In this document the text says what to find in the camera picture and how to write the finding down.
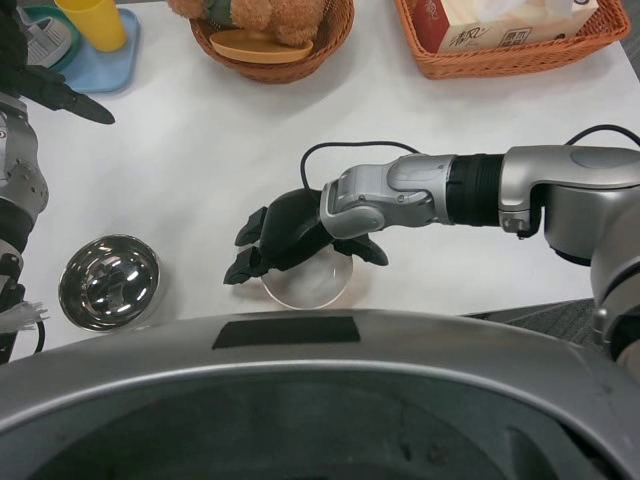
wicker basket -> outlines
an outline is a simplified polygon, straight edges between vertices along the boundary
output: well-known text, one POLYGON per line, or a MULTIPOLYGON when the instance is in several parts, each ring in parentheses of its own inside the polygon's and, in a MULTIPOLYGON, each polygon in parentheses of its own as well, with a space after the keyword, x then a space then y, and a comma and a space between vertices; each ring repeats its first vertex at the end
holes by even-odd
POLYGON ((251 80, 262 83, 291 83, 308 77, 329 58, 349 36, 353 25, 353 0, 328 0, 324 20, 320 24, 313 51, 304 60, 280 65, 260 65, 230 60, 218 54, 211 43, 211 34, 224 27, 205 20, 191 20, 191 31, 207 55, 251 80))
POLYGON ((577 62, 631 32, 622 0, 599 0, 600 8, 573 38, 461 54, 433 54, 422 47, 413 27, 416 1, 396 0, 396 5, 411 53, 420 71, 433 80, 543 72, 577 62))

electrical cable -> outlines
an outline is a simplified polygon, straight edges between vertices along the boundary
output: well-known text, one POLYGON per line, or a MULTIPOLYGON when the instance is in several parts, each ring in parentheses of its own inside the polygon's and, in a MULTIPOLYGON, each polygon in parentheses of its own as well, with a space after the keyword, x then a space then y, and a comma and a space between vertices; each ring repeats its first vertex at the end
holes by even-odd
POLYGON ((46 338, 44 323, 42 321, 39 321, 36 322, 36 325, 38 326, 38 344, 36 345, 35 352, 33 352, 34 355, 42 351, 42 349, 44 348, 44 340, 46 338))
POLYGON ((575 137, 573 137, 571 140, 569 140, 565 145, 575 145, 577 142, 582 140, 584 137, 589 136, 592 133, 604 132, 604 131, 617 132, 617 133, 619 133, 621 135, 624 135, 625 137, 627 137, 630 140, 632 140, 633 142, 635 142, 635 144, 638 145, 638 147, 640 147, 640 137, 638 137, 638 135, 633 133, 631 130, 627 130, 624 127, 620 127, 618 125, 610 125, 610 124, 595 125, 595 126, 593 126, 591 128, 587 128, 586 130, 583 130, 582 132, 577 134, 575 137))
POLYGON ((311 196, 311 198, 313 198, 316 201, 320 201, 320 199, 313 192, 313 190, 311 190, 311 187, 309 186, 309 180, 307 179, 307 160, 313 154, 313 152, 320 150, 322 148, 328 148, 328 147, 397 147, 397 148, 402 148, 411 153, 420 153, 415 148, 410 147, 409 145, 405 145, 404 143, 391 142, 386 140, 370 141, 370 142, 326 142, 326 143, 319 143, 318 145, 314 145, 313 147, 311 147, 309 150, 306 151, 306 153, 302 156, 302 159, 300 160, 300 178, 302 179, 302 186, 304 187, 305 191, 311 196))

white tabletop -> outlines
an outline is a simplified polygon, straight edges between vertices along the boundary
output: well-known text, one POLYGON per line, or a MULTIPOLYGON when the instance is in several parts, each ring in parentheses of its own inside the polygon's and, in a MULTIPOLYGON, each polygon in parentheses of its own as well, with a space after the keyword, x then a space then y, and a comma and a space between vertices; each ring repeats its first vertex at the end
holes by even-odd
MULTIPOLYGON (((101 126, 29 104, 51 200, 25 252, 27 298, 43 301, 46 348, 92 336, 57 299, 60 274, 85 243, 127 233, 148 243, 170 276, 158 321, 280 308, 260 281, 222 285, 247 216, 298 188, 311 145, 389 139, 432 154, 505 152, 563 143, 598 123, 640 131, 640 86, 619 44, 549 73, 429 81, 417 70, 390 0, 359 0, 345 46, 310 78, 288 86, 245 80, 213 62, 186 20, 164 2, 128 5, 142 25, 135 78, 95 98, 117 123, 101 126)), ((602 145, 628 145, 598 134, 602 145)), ((358 162, 402 152, 319 152, 316 187, 358 162)), ((386 268, 355 262, 335 308, 462 314, 591 295, 589 272, 558 258, 543 235, 518 241, 494 228, 390 229, 374 239, 386 268)), ((21 334, 15 357, 31 353, 21 334)))

blue plate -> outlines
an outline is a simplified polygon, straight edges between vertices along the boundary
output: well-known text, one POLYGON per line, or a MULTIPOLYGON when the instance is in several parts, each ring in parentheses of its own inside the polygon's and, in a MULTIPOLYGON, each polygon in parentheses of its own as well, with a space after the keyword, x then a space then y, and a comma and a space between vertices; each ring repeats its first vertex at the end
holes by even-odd
POLYGON ((127 31, 127 44, 115 52, 104 53, 98 52, 83 38, 76 57, 60 70, 67 85, 76 92, 113 92, 131 81, 138 54, 140 24, 132 11, 118 10, 127 31))
POLYGON ((82 43, 84 42, 84 39, 80 35, 80 32, 78 32, 76 27, 73 26, 73 23, 71 23, 71 21, 64 15, 64 13, 62 13, 62 11, 58 10, 56 7, 25 7, 24 11, 27 12, 27 15, 29 15, 29 17, 31 17, 31 20, 34 21, 38 21, 41 18, 46 17, 52 17, 60 20, 71 31, 71 47, 69 47, 67 53, 65 53, 64 56, 60 60, 58 60, 55 65, 50 67, 51 70, 60 72, 64 67, 69 65, 69 63, 71 63, 74 58, 76 58, 76 55, 78 55, 78 52, 82 47, 82 43))

teddy bear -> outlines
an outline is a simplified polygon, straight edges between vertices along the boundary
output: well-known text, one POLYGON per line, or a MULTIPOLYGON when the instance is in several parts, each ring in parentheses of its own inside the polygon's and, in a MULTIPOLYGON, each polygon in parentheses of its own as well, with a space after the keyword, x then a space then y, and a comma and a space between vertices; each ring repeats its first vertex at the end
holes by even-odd
POLYGON ((225 27, 267 32, 292 47, 313 40, 328 0, 167 0, 186 18, 210 19, 225 27))

